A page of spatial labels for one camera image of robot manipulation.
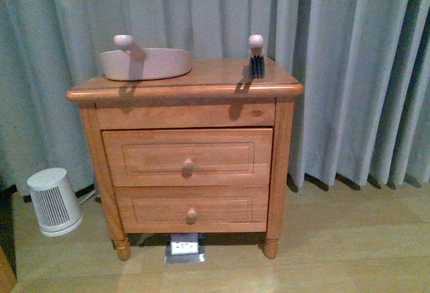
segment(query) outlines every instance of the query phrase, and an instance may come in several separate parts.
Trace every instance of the wooden drawer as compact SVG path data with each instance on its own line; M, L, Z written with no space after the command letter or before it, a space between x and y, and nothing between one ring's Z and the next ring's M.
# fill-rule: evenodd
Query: wooden drawer
M271 128L102 134L116 187L269 184Z
M115 193L127 233L266 230L268 186L116 188Z
M146 101L97 105L102 130L273 126L274 99Z

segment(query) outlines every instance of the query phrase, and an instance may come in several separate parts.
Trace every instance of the heater grille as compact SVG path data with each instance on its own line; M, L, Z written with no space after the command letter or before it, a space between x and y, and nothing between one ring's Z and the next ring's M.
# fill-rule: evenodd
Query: heater grille
M34 191L32 199L36 210L40 213L39 223L42 226L58 226L70 220L58 187Z

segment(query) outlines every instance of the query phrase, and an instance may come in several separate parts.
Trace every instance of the black bristles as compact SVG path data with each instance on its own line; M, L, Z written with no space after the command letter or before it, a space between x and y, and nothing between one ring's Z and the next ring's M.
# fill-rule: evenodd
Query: black bristles
M263 56L252 56L249 59L249 73L252 78L263 78L264 77L264 57Z

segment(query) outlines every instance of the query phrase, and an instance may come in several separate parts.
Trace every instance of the curtain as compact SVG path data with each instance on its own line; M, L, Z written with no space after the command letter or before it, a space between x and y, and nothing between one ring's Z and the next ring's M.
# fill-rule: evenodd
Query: curtain
M196 58L267 56L305 85L289 169L333 185L430 178L430 0L0 0L0 164L5 185L47 167L93 183L73 85L101 73L116 34Z

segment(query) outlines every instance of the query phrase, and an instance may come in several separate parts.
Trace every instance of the brush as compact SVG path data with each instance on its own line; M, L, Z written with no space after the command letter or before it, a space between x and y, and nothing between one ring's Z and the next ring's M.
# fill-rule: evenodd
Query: brush
M264 69L264 56L263 56L263 37L259 34L253 34L248 39L248 47L250 50L249 58L249 73L252 78L263 78Z
M114 37L114 43L133 60L142 61L145 59L145 51L134 41L132 36L120 34Z

